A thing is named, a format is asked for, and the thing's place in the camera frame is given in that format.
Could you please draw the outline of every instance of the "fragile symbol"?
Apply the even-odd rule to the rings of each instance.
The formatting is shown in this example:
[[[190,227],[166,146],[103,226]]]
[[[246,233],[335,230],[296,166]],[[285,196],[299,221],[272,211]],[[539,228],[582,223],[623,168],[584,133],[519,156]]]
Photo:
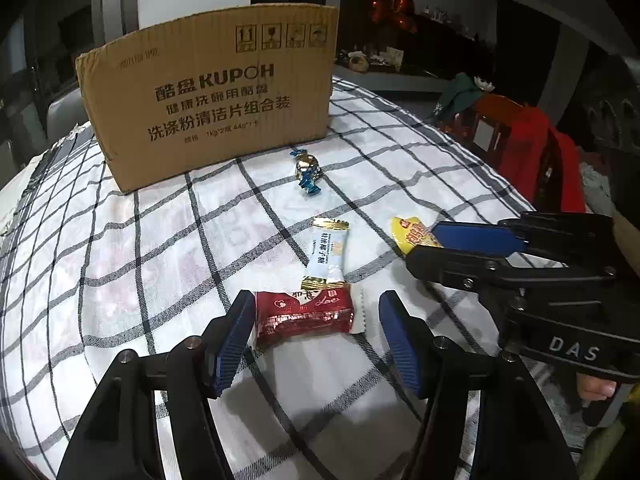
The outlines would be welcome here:
[[[287,47],[301,48],[305,46],[306,25],[304,23],[287,23]]]
[[[324,23],[312,23],[309,25],[309,46],[326,45],[326,25]]]
[[[251,52],[256,49],[255,25],[236,27],[236,52]]]
[[[271,50],[282,46],[282,26],[279,23],[268,23],[262,26],[262,49]]]

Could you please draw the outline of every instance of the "blue gripper pad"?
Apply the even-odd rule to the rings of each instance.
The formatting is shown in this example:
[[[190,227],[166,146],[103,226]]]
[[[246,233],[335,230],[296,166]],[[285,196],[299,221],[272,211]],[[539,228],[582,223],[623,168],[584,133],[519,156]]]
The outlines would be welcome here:
[[[526,252],[526,242],[516,238],[511,229],[488,224],[439,222],[433,234],[446,249],[507,257]]]
[[[388,290],[380,295],[378,301],[380,324],[391,348],[402,384],[419,396],[422,391],[422,367],[418,353],[412,346],[406,326],[402,322],[403,312],[407,318],[410,317],[394,290]]]
[[[226,338],[216,353],[213,389],[217,396],[231,386],[238,371],[242,352],[255,324],[255,296],[248,290],[242,290],[234,300],[234,304],[237,301],[241,302],[240,312],[232,321]]]

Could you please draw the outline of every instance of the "brown cardboard box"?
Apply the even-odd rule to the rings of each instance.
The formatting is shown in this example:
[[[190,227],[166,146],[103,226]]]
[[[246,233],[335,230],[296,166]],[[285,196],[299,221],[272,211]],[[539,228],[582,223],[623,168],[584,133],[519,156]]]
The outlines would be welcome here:
[[[214,10],[76,60],[84,106],[122,191],[326,135],[338,11]]]

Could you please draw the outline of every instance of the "white and black plaid tablecloth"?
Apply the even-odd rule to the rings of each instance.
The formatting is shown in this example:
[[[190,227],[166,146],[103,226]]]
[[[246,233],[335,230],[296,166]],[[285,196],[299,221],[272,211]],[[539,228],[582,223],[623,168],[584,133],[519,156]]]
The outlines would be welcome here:
[[[392,216],[496,222],[530,205],[478,158],[407,112],[334,80],[324,169],[305,196],[290,147],[190,171],[123,195],[90,126],[44,156],[0,255],[0,420],[50,476],[96,384],[123,348],[169,351],[221,316],[242,288],[297,290],[310,219],[350,223],[346,279],[366,292],[364,335],[247,349],[211,403],[236,478],[397,477],[424,402],[402,389],[377,315],[395,289],[408,310],[475,352],[496,330],[474,294],[425,288],[404,267]],[[179,478],[157,392],[167,478]],[[479,396],[469,395],[460,476],[470,469]]]

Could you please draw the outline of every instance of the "red cloth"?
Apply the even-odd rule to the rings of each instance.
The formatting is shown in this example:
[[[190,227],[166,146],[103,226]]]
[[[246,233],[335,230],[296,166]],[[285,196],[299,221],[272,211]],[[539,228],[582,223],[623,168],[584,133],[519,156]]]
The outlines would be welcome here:
[[[498,172],[532,202],[536,194],[540,160],[551,132],[562,162],[561,211],[584,213],[579,157],[571,137],[558,132],[542,110],[524,107],[513,120]]]

